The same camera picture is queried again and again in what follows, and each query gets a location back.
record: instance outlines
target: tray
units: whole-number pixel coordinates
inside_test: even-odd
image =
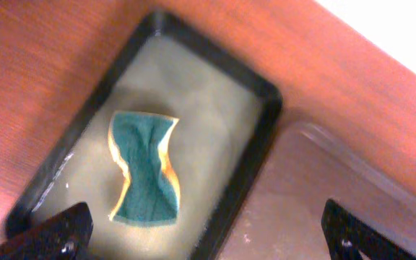
[[[360,159],[326,129],[299,121],[274,141],[220,259],[330,259],[323,232],[327,228],[323,227],[324,209],[326,205],[334,208],[329,199],[416,256],[416,197]],[[362,251],[363,259],[383,255],[383,251],[388,252],[385,257],[372,259],[412,259],[396,257],[382,243],[366,250],[375,239],[372,235],[352,244]]]
[[[114,111],[180,118],[170,141],[176,224],[108,221],[123,176],[107,145]],[[261,167],[282,98],[268,81],[166,12],[147,16],[6,221],[9,238],[86,201],[89,250],[105,259],[213,259]]]

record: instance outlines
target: green sponge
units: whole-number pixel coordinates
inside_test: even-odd
[[[168,142],[177,123],[177,118],[169,116],[115,112],[108,144],[125,181],[110,220],[140,226],[176,221],[181,192]]]

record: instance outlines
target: wooden table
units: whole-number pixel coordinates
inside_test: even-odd
[[[309,0],[0,1],[0,242],[6,214],[155,6],[281,89],[416,194],[416,76]]]

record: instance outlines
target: tabletop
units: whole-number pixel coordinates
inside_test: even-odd
[[[0,1],[4,218],[139,21],[185,20],[416,195],[416,76],[310,0]]]

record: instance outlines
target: black tray rim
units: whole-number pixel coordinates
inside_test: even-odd
[[[252,91],[264,104],[253,136],[248,141],[216,209],[206,223],[204,233],[201,234],[199,242],[191,252],[190,258],[214,259],[217,256],[267,156],[277,122],[282,113],[283,99],[280,91],[272,83],[189,27],[181,19],[161,9],[150,12],[139,23],[94,92],[38,168],[37,173],[6,218],[4,231],[7,238],[13,238],[30,228],[32,209],[49,184],[55,180],[56,173],[63,167],[66,162],[65,158],[78,138],[81,137],[88,122],[108,98],[114,84],[137,55],[140,47],[145,44],[148,38],[158,35],[170,37],[189,48],[196,55],[201,56],[205,61]]]

